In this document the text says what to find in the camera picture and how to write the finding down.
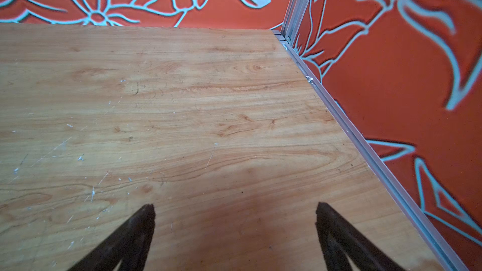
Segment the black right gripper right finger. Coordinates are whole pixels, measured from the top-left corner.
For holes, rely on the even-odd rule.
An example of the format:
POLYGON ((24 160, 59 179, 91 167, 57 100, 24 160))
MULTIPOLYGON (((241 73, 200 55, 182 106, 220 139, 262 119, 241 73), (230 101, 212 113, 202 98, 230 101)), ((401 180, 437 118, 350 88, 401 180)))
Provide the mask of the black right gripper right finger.
POLYGON ((327 203, 318 203, 316 230, 328 270, 403 270, 327 203))

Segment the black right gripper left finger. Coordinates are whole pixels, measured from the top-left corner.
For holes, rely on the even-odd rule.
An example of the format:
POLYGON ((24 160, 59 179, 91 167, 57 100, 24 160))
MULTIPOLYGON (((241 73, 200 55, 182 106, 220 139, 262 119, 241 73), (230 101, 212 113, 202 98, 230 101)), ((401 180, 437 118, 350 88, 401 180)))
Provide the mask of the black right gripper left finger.
POLYGON ((70 270, 143 270, 155 229, 154 205, 146 204, 70 270))

